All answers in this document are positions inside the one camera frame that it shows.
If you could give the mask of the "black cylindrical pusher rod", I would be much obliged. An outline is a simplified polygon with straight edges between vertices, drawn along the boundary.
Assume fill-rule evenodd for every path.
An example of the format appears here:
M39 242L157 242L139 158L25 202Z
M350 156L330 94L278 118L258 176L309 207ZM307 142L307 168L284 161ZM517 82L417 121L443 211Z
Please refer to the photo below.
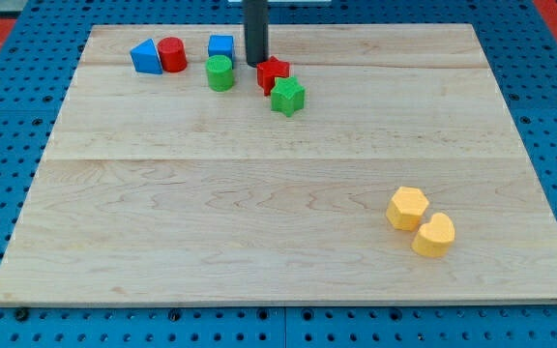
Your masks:
M246 60L249 66L256 67L268 59L268 1L243 0L242 8Z

